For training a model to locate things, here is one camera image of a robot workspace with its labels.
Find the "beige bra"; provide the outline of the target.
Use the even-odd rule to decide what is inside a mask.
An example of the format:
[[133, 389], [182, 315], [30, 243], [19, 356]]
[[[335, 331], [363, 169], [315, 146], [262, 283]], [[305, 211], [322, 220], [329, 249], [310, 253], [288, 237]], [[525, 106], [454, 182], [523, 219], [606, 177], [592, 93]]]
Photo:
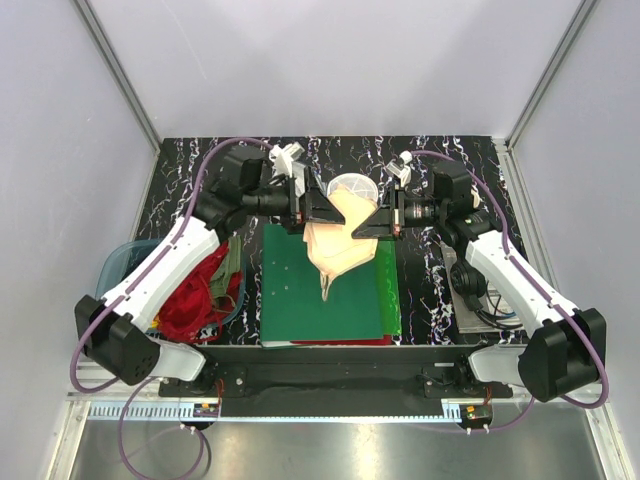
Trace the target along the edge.
[[308, 222], [303, 241], [307, 244], [307, 257], [320, 276], [321, 298], [327, 301], [332, 283], [341, 275], [369, 261], [376, 255], [377, 239], [354, 239], [352, 233], [375, 210], [377, 204], [338, 186], [329, 195], [329, 201], [345, 219], [344, 225]]

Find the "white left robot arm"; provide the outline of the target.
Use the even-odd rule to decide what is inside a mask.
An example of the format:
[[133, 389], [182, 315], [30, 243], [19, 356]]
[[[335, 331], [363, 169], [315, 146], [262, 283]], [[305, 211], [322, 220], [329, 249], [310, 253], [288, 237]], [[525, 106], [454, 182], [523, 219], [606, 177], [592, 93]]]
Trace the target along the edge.
[[310, 167], [301, 163], [304, 151], [297, 142], [280, 147], [231, 138], [205, 156], [205, 162], [222, 157], [221, 173], [200, 166], [185, 212], [161, 243], [102, 297], [86, 295], [76, 304], [78, 344], [69, 370], [77, 391], [89, 390], [77, 377], [82, 355], [129, 386], [164, 377], [181, 381], [196, 396], [214, 388], [216, 372], [197, 347], [150, 338], [146, 332], [170, 295], [248, 217], [277, 217], [290, 231], [310, 221], [344, 224]]

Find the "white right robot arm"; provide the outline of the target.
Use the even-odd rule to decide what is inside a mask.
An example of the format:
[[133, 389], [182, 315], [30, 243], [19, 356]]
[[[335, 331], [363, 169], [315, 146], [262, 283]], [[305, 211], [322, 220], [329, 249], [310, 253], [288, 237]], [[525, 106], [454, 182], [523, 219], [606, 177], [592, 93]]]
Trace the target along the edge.
[[493, 219], [475, 207], [472, 188], [481, 184], [462, 164], [440, 163], [431, 171], [429, 195], [411, 197], [396, 184], [353, 235], [396, 240], [407, 229], [432, 227], [456, 252], [452, 284], [465, 295], [492, 284], [514, 310], [527, 344], [474, 351], [454, 371], [460, 393], [476, 396], [490, 382], [500, 382], [521, 386], [540, 402], [570, 401], [572, 392], [599, 383], [600, 396], [591, 405], [602, 406], [610, 390], [604, 317], [553, 290], [512, 245], [506, 218]]

